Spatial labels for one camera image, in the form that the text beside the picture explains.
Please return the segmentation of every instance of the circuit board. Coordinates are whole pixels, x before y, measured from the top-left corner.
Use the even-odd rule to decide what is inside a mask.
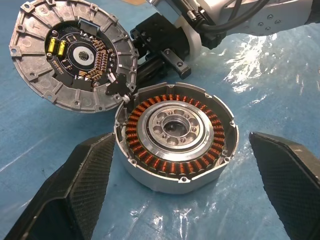
[[[117,55],[105,35],[90,34],[78,22],[57,25],[45,42],[55,78],[65,86],[93,92],[114,80]]]

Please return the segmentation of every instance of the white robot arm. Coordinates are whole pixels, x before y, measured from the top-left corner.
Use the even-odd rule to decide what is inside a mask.
[[[207,32],[223,37],[234,33],[271,35],[320,21],[319,0],[147,0],[176,27],[182,27],[189,41],[190,58],[196,58],[204,44],[201,32],[192,27],[195,13],[206,16]],[[241,18],[246,14],[251,17]]]

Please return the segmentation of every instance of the yellow capacitor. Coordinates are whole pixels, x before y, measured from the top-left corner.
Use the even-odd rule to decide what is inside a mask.
[[[67,41],[65,40],[62,40],[60,42],[60,45],[59,45],[59,50],[58,50],[58,57],[62,57],[65,53],[65,49],[66,49],[66,44],[67,44]]]
[[[56,46],[56,38],[55,37],[52,37],[50,39],[50,43],[49,43],[49,47],[48,47],[48,53],[51,53],[53,54],[54,51],[55,51],[55,46]]]

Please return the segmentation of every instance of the screw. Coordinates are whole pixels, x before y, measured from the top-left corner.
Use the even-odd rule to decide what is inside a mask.
[[[57,32],[56,30],[53,30],[53,31],[52,31],[52,35],[53,35],[54,37],[56,37],[56,36],[58,36],[58,32]]]
[[[48,59],[52,59],[52,54],[50,52],[48,52],[46,56],[48,57]]]

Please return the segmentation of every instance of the blue surface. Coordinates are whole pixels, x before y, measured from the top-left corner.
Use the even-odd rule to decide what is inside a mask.
[[[129,31],[153,14],[147,4],[94,0]],[[18,75],[8,44],[21,0],[0,8],[0,239],[74,147],[113,130],[115,110],[80,114],[41,99]],[[288,240],[264,189],[248,134],[259,131],[320,155],[320,25],[267,37],[232,35],[192,64],[185,82],[220,97],[240,142],[220,178],[187,195],[152,192],[117,156],[93,240]],[[175,73],[166,79],[180,81]]]

